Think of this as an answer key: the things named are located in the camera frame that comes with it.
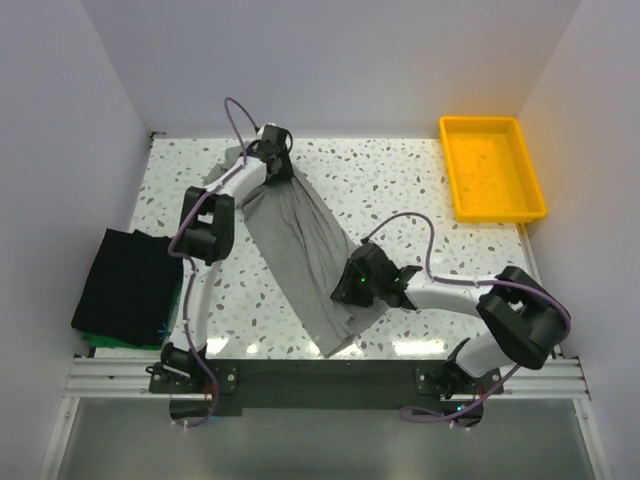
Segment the grey t shirt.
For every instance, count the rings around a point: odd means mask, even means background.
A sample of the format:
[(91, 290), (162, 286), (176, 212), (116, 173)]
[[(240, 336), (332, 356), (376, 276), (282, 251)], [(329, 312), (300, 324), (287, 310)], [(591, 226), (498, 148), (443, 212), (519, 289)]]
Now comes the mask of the grey t shirt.
[(356, 249), (305, 175), (250, 191), (237, 204), (251, 242), (319, 352), (330, 357), (346, 348), (387, 312), (335, 302), (331, 293)]

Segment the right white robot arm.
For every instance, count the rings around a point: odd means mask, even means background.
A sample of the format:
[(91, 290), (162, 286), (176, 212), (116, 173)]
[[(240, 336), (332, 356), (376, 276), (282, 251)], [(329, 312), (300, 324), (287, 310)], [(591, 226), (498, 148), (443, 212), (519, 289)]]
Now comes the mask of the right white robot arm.
[(374, 243), (351, 254), (331, 298), (358, 307), (381, 300), (391, 308), (481, 319), (488, 332), (463, 341), (445, 369), (448, 386), (459, 393), (509, 364), (541, 369), (571, 327), (567, 310), (518, 267), (508, 266), (494, 277), (437, 277), (424, 267), (397, 267)]

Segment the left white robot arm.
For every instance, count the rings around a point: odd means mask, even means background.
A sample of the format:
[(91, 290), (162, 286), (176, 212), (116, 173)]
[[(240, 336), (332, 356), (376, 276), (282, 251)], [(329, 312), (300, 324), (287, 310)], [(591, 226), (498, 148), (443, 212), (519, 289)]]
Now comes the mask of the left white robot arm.
[(213, 284), (234, 246), (235, 212), (257, 188), (293, 177), (292, 146), (289, 130), (265, 124), (227, 171), (185, 192), (180, 225), (169, 244), (169, 254), (183, 262), (184, 280), (177, 318), (161, 353), (163, 368), (172, 372), (173, 382), (185, 392), (200, 390), (207, 380), (202, 363), (206, 320)]

